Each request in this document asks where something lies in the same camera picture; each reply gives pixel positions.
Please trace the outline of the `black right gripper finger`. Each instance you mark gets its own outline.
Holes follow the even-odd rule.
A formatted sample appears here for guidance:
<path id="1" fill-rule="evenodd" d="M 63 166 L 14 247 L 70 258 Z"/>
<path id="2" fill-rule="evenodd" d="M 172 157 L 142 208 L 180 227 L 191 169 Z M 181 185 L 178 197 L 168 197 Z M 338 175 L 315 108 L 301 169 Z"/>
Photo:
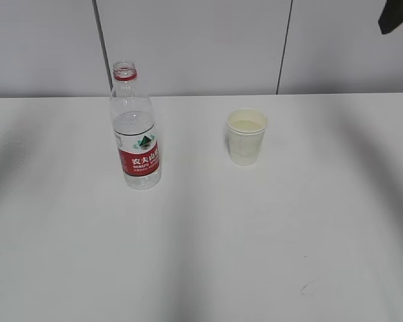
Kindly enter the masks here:
<path id="1" fill-rule="evenodd" d="M 378 19 L 381 34 L 390 34 L 402 23 L 403 0 L 387 0 Z"/>

